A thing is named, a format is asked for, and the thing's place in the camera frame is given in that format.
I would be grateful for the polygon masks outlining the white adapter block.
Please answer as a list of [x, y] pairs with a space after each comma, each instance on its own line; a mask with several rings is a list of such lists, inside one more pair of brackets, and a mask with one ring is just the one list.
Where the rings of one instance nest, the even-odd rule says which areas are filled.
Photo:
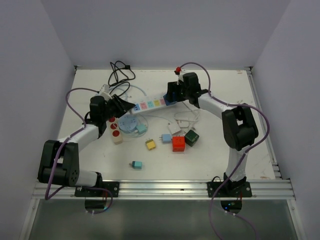
[[182, 131], [177, 122], [169, 123], [167, 127], [171, 135], [179, 134]]

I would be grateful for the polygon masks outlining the red cube adapter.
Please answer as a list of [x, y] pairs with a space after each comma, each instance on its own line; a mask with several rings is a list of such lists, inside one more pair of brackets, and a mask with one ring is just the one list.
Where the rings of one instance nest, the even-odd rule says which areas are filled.
[[173, 136], [172, 137], [172, 151], [173, 152], [184, 152], [186, 148], [184, 136]]

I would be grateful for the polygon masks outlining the light blue charger plug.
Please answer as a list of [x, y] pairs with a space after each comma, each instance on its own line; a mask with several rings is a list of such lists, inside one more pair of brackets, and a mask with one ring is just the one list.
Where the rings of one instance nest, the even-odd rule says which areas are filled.
[[165, 134], [162, 134], [160, 137], [159, 137], [160, 141], [162, 144], [169, 144], [172, 142], [172, 135], [169, 134], [169, 133], [165, 133]]

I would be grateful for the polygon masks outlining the mint green charger plug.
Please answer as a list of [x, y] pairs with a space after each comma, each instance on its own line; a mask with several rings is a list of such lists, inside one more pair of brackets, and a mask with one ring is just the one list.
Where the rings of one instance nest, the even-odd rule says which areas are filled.
[[144, 134], [147, 130], [148, 127], [143, 123], [136, 126], [136, 131], [139, 135]]

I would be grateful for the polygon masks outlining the beige red power strip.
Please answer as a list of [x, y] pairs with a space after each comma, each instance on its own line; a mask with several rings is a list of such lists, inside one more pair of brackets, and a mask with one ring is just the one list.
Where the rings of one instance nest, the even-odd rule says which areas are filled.
[[110, 131], [111, 139], [112, 139], [113, 143], [115, 145], [119, 145], [119, 144], [123, 143], [123, 137], [120, 132], [117, 118], [115, 118], [115, 117], [110, 118], [107, 121], [107, 127]]

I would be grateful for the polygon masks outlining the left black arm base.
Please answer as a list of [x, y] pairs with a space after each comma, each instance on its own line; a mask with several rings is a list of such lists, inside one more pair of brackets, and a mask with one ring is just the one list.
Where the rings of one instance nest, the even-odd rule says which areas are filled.
[[102, 181], [97, 186], [77, 187], [74, 196], [85, 198], [85, 210], [92, 214], [102, 214], [113, 204], [114, 198], [119, 196], [120, 183], [118, 181]]

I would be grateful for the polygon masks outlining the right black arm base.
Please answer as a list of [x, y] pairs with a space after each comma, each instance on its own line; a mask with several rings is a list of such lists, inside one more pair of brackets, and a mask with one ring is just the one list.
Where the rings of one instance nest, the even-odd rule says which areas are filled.
[[221, 200], [220, 205], [224, 211], [238, 214], [243, 207], [243, 198], [253, 196], [251, 185], [244, 177], [239, 181], [229, 180], [223, 186], [223, 181], [219, 176], [215, 176], [211, 181], [206, 183], [208, 197], [212, 197], [217, 189], [217, 198], [232, 198], [233, 200]]

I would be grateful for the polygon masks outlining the teal charger plug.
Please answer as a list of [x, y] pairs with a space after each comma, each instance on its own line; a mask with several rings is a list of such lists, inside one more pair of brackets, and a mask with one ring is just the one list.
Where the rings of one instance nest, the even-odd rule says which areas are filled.
[[131, 163], [129, 163], [129, 165], [133, 169], [142, 169], [142, 167], [143, 167], [143, 163], [141, 161], [132, 161]]

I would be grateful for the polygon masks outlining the dark green cube adapter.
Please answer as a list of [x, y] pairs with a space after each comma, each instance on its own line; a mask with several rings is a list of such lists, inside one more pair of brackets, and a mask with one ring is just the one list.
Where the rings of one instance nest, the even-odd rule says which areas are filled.
[[198, 141], [199, 139], [199, 135], [192, 129], [190, 129], [185, 135], [184, 135], [184, 140], [185, 143], [190, 146], [193, 147], [195, 145], [195, 143]]

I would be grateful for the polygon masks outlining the blue cube adapter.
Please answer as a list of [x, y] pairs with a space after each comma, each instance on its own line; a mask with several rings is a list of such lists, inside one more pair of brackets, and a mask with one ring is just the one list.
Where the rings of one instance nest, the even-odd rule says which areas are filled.
[[177, 103], [176, 93], [175, 92], [167, 92], [163, 96], [164, 102], [167, 106], [174, 105]]

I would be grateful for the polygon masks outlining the round light blue socket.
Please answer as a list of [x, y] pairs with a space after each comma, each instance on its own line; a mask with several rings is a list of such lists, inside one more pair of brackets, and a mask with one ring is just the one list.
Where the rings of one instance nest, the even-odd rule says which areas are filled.
[[138, 126], [138, 118], [136, 116], [127, 114], [118, 119], [119, 129], [125, 134], [131, 134]]

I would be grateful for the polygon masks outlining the yellow charger plug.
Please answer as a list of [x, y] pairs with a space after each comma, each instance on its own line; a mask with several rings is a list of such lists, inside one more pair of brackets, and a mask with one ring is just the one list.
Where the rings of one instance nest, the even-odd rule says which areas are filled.
[[157, 146], [156, 146], [156, 142], [153, 140], [153, 139], [148, 139], [146, 142], [145, 142], [145, 145], [147, 147], [147, 149], [149, 151], [155, 149]]

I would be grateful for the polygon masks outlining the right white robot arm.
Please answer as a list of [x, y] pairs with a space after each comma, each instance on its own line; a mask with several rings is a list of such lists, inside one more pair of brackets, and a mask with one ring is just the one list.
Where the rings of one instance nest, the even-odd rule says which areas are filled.
[[223, 174], [223, 182], [214, 187], [218, 194], [235, 196], [246, 183], [247, 153], [259, 135], [251, 109], [247, 106], [231, 107], [214, 100], [209, 90], [202, 89], [198, 75], [181, 68], [174, 71], [177, 81], [167, 84], [164, 96], [169, 103], [188, 101], [198, 109], [205, 110], [222, 121], [223, 137], [229, 147], [228, 165]]

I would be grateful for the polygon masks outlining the white multicolour power strip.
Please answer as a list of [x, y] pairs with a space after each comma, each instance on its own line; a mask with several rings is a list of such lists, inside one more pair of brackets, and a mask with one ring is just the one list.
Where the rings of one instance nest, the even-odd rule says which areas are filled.
[[135, 100], [133, 103], [134, 107], [129, 112], [132, 115], [136, 115], [171, 107], [177, 102], [168, 102], [163, 96], [146, 96], [141, 99]]

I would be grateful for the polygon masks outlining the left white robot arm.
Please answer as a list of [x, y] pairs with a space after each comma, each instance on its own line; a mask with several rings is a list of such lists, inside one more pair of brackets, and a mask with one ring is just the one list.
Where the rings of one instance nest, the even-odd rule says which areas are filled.
[[80, 169], [80, 152], [98, 140], [107, 129], [107, 121], [120, 118], [135, 107], [117, 95], [106, 100], [90, 99], [83, 126], [70, 136], [44, 143], [37, 179], [40, 183], [62, 187], [86, 187], [92, 196], [103, 193], [101, 173]]

